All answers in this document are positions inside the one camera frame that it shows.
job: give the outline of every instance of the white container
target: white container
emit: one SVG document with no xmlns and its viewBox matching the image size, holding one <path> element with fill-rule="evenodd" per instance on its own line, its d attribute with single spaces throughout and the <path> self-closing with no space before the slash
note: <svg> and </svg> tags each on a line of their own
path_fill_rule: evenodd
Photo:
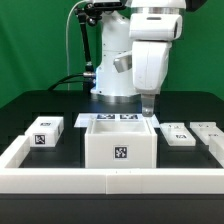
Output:
<svg viewBox="0 0 224 224">
<path fill-rule="evenodd" d="M 55 147 L 64 130 L 63 117 L 38 117 L 27 129 L 31 147 Z"/>
<path fill-rule="evenodd" d="M 156 168 L 157 135 L 150 120 L 91 119 L 85 134 L 86 168 Z"/>
</svg>

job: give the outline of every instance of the green backdrop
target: green backdrop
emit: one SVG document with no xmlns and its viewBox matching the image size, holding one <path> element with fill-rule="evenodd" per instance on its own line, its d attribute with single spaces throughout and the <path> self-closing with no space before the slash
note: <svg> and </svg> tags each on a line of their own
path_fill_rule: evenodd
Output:
<svg viewBox="0 0 224 224">
<path fill-rule="evenodd" d="M 47 89 L 66 76 L 65 27 L 76 2 L 0 1 L 0 107 L 24 91 Z M 197 12 L 185 13 L 183 37 L 173 44 L 163 90 L 208 91 L 224 99 L 223 8 L 223 0 L 208 0 Z M 75 16 L 70 29 L 71 73 L 74 74 L 84 68 Z M 97 65 L 101 56 L 99 28 L 88 32 Z"/>
</svg>

